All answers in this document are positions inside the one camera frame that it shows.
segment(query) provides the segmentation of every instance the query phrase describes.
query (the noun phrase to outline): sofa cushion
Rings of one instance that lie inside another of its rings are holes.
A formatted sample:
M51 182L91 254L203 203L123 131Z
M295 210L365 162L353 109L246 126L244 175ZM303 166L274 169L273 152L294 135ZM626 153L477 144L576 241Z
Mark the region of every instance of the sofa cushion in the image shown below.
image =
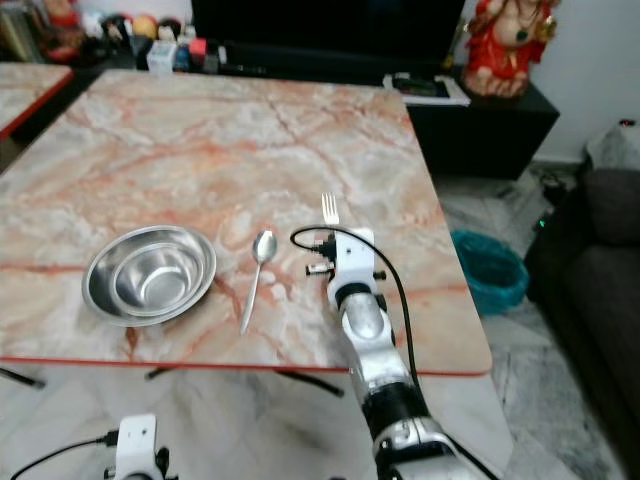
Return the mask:
M598 238L611 245L640 243L640 172L594 170L584 183Z
M640 422L640 248L589 247L564 283Z

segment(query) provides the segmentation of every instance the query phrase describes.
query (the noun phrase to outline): table leg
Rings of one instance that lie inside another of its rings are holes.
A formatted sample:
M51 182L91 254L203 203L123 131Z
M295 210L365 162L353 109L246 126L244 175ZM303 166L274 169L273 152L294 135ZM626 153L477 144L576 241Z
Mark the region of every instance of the table leg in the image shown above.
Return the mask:
M144 374L144 379L145 380L153 380L154 378L156 378L158 375L163 374L165 372L168 372L170 370L175 370L174 368L156 368L155 370L152 370L150 372L147 372Z
M319 378L312 377L311 375L305 375L304 373L298 372L276 372L278 375L282 375L283 377L290 378L291 380L296 380L298 382L308 383L315 387L321 388L336 397L344 397L344 390L336 387L335 385L331 385L324 380L320 380Z
M20 375L19 373L12 372L11 370L7 370L6 368L0 368L0 377L6 377L14 382L22 383L23 385L27 385L29 387L42 389L45 387L46 383L42 380L37 380L31 377L25 377L24 375Z

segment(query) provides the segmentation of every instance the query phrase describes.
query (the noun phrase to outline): red table edge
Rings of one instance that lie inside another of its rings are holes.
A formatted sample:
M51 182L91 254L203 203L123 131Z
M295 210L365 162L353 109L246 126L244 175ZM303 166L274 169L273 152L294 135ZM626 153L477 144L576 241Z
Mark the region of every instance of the red table edge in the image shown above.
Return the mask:
M116 360L78 360L65 358L38 358L38 357L9 357L1 356L0 361L7 363L40 363L51 365L81 365L81 366L99 366L99 367L150 367L150 368L175 368L175 369L209 369L209 370L258 370L270 372L316 372L316 373L346 373L348 368L341 367L309 367L305 365L245 365L245 364L215 364L215 363L171 363L171 362L128 362ZM480 372L445 372L445 371L429 371L418 370L418 375L433 377L483 377L491 372L491 366L486 371Z
M73 70L69 70L67 74L62 77L56 84L51 86L49 90L47 90L44 95L40 96L35 102L33 102L29 107L23 111L20 115L14 118L9 124L0 130L0 140L4 140L9 137L13 133L13 131L18 128L22 123L33 115L36 110L42 107L45 103L49 101L51 97L53 97L56 93L58 93L62 88L71 81L73 78Z

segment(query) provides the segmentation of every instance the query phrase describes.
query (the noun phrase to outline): marble tabletop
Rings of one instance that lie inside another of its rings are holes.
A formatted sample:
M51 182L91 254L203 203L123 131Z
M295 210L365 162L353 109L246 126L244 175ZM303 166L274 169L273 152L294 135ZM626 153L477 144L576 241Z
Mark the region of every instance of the marble tabletop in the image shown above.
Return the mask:
M411 121L382 89L199 75L103 74L0 177L0 358L344 369L340 329L312 254L289 244L322 222L366 226L402 277L421 373L479 375L491 354ZM194 227L218 255L214 284L178 319L105 323L81 296L85 266L142 225ZM241 310L269 226L279 250ZM383 282L397 345L399 299Z
M0 63L0 140L40 108L73 76L69 67Z

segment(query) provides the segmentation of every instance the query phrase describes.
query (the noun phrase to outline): gray sofa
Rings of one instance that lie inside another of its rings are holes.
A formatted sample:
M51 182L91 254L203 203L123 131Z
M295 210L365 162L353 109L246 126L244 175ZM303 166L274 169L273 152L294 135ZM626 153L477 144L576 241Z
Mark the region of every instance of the gray sofa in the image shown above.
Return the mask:
M640 478L640 172L595 170L525 258L630 478Z

